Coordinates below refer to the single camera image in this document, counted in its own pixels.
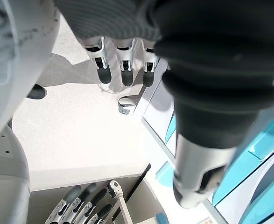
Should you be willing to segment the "robot left black hand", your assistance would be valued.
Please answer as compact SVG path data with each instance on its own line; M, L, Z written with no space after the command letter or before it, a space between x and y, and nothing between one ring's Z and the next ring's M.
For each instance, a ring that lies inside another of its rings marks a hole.
M143 38L170 70L178 204L219 183L261 110L274 105L274 0L57 0L75 37Z

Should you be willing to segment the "robot right black hand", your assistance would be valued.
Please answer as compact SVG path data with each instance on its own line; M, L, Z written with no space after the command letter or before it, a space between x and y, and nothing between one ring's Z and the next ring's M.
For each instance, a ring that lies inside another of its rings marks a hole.
M81 190L80 185L72 187L57 203L46 224L84 224L97 204L106 196L107 188L102 188L93 195L97 184L92 182Z

